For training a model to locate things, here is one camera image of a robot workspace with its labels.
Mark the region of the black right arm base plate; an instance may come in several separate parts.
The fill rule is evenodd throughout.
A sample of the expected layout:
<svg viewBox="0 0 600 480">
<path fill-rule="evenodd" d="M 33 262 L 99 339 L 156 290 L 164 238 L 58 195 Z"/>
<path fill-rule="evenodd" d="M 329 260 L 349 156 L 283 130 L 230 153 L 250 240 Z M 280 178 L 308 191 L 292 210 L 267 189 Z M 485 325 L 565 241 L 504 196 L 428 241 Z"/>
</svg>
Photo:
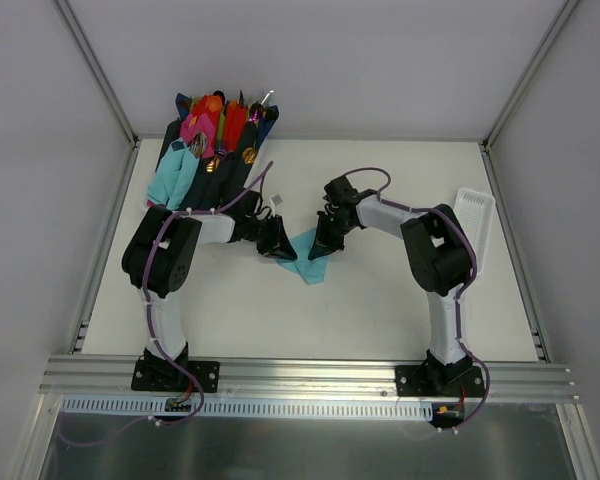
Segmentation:
<svg viewBox="0 0 600 480">
<path fill-rule="evenodd" d="M 480 398 L 486 393 L 483 373 L 477 366 L 455 379 L 444 381 L 429 372 L 424 363 L 402 364 L 394 368 L 394 380 L 399 397 Z"/>
</svg>

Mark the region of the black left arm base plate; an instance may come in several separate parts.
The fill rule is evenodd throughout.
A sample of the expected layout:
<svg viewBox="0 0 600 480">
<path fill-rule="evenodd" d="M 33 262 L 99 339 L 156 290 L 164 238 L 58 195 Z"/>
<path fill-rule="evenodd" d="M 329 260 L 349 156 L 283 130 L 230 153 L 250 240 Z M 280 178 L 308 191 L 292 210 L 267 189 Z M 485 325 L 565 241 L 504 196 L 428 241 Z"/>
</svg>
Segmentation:
<svg viewBox="0 0 600 480">
<path fill-rule="evenodd" d="M 204 393 L 216 393 L 220 379 L 221 364 L 216 361 L 187 359 L 182 367 L 197 381 Z M 190 378 L 167 361 L 147 355 L 135 363 L 131 379 L 131 390 L 138 392 L 184 392 L 191 383 Z"/>
</svg>

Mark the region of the light blue paper napkin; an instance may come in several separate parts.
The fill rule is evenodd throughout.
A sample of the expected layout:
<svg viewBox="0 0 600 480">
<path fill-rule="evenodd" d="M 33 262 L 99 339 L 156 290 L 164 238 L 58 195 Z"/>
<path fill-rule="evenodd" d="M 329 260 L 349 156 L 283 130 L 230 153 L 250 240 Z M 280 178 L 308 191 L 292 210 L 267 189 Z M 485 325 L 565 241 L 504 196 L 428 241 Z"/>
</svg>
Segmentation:
<svg viewBox="0 0 600 480">
<path fill-rule="evenodd" d="M 276 263 L 283 269 L 299 275 L 307 285 L 320 284 L 325 280 L 328 258 L 320 257 L 309 260 L 308 255 L 315 239 L 316 229 L 307 230 L 294 236 L 291 240 L 291 246 L 297 254 L 296 260 L 280 260 Z"/>
</svg>

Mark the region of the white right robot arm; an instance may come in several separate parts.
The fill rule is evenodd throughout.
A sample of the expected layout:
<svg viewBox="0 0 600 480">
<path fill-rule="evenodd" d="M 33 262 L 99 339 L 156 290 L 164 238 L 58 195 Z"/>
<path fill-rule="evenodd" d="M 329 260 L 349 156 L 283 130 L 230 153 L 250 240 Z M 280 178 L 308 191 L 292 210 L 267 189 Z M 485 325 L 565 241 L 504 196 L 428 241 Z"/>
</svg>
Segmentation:
<svg viewBox="0 0 600 480">
<path fill-rule="evenodd" d="M 308 258 L 342 251 L 344 237 L 355 228 L 372 228 L 401 239 L 411 274 L 427 295 L 427 381 L 435 393 L 452 394 L 473 366 L 463 342 L 462 299 L 477 276 L 475 251 L 453 209 L 446 204 L 408 207 L 372 190 L 325 195 L 324 200 Z"/>
</svg>

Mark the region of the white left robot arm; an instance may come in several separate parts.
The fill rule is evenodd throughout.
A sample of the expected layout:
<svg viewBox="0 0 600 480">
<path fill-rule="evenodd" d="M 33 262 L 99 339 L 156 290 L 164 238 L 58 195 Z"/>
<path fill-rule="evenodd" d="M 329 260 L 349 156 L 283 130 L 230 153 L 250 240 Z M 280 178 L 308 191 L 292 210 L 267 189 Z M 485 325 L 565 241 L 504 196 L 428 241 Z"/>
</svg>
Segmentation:
<svg viewBox="0 0 600 480">
<path fill-rule="evenodd" d="M 138 290 L 146 316 L 144 359 L 158 361 L 153 374 L 165 389 L 177 390 L 189 377 L 188 341 L 177 293 L 189 275 L 197 247 L 242 240 L 254 243 L 263 257 L 297 259 L 280 215 L 259 217 L 239 206 L 185 211 L 150 206 L 126 247 L 122 270 Z"/>
</svg>

